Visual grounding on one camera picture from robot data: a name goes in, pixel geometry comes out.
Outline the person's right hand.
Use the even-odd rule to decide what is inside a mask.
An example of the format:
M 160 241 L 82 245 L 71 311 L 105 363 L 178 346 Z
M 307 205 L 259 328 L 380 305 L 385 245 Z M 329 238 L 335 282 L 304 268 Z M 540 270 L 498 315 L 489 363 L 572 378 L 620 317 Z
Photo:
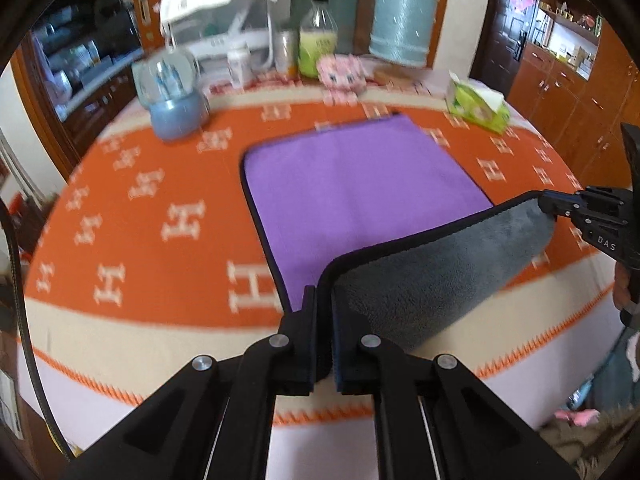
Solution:
M 617 310 L 632 310 L 634 303 L 629 292 L 630 272 L 619 262 L 615 263 L 613 301 Z

